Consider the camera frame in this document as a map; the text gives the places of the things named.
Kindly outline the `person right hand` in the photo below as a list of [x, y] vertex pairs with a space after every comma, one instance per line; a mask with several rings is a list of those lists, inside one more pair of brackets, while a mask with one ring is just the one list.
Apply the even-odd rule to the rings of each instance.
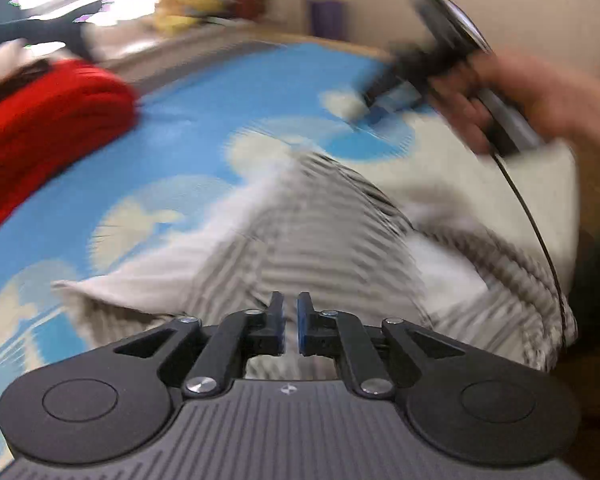
[[489, 151], [492, 117], [477, 99], [487, 88], [512, 103], [544, 140], [600, 151], [600, 80], [510, 52], [477, 53], [429, 81], [430, 104], [477, 154]]

